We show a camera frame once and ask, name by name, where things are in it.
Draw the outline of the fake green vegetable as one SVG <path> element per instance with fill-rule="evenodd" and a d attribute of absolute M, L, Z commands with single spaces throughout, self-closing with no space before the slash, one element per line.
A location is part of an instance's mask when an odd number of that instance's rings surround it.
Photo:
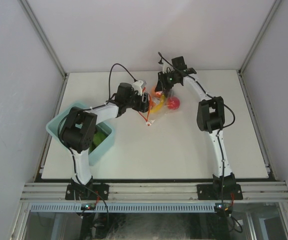
<path fill-rule="evenodd" d="M 92 151 L 94 151 L 107 138 L 107 136 L 108 135 L 104 131 L 102 131 L 101 129 L 97 129 L 93 136 L 92 143 L 89 147 L 89 152 L 91 153 Z"/>

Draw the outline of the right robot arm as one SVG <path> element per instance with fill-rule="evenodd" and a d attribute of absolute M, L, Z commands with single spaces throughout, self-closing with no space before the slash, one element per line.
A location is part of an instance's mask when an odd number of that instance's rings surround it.
<path fill-rule="evenodd" d="M 192 91 L 199 99 L 196 122 L 200 131 L 209 137 L 213 148 L 213 193 L 218 199 L 226 199 L 231 194 L 231 186 L 236 184 L 236 178 L 230 167 L 224 145 L 223 131 L 225 125 L 225 109 L 231 113 L 231 108 L 225 105 L 221 96 L 212 96 L 198 82 L 197 72 L 187 67 L 182 56 L 167 61 L 160 55 L 159 65 L 162 70 L 158 73 L 155 91 L 170 94 L 175 84 L 181 84 Z"/>

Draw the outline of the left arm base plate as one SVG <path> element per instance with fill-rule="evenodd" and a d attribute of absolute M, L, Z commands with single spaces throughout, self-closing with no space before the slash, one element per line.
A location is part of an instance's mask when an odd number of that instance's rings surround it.
<path fill-rule="evenodd" d="M 90 190 L 76 183 L 69 184 L 66 188 L 65 200 L 108 200 L 109 185 L 108 184 L 91 184 L 88 186 Z"/>

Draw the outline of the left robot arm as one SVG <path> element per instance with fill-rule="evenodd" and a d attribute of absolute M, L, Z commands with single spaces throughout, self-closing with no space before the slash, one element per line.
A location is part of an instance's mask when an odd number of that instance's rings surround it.
<path fill-rule="evenodd" d="M 89 168 L 89 147 L 93 142 L 96 126 L 106 120 L 122 116 L 127 109 L 146 113 L 149 110 L 149 95 L 146 82 L 137 80 L 132 84 L 122 82 L 106 103 L 89 108 L 72 107 L 58 125 L 59 141 L 69 150 L 73 159 L 72 180 L 79 184 L 76 194 L 82 200 L 93 195 L 89 185 L 92 174 Z"/>

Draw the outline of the clear zip top bag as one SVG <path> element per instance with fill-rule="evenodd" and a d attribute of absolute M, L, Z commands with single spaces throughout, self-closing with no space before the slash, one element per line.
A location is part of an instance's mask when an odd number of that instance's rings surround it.
<path fill-rule="evenodd" d="M 169 94 L 165 95 L 163 91 L 155 91 L 154 86 L 148 95 L 148 111 L 145 113 L 138 112 L 147 126 L 151 126 L 165 114 L 176 112 L 181 105 L 180 99 L 175 95 L 173 90 L 170 90 Z"/>

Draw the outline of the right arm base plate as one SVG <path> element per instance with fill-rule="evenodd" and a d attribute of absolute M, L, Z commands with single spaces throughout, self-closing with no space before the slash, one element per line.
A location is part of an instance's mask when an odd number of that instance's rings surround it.
<path fill-rule="evenodd" d="M 199 200 L 243 200 L 241 186 L 235 184 L 233 186 L 224 186 L 215 188 L 212 184 L 198 184 L 197 194 Z"/>

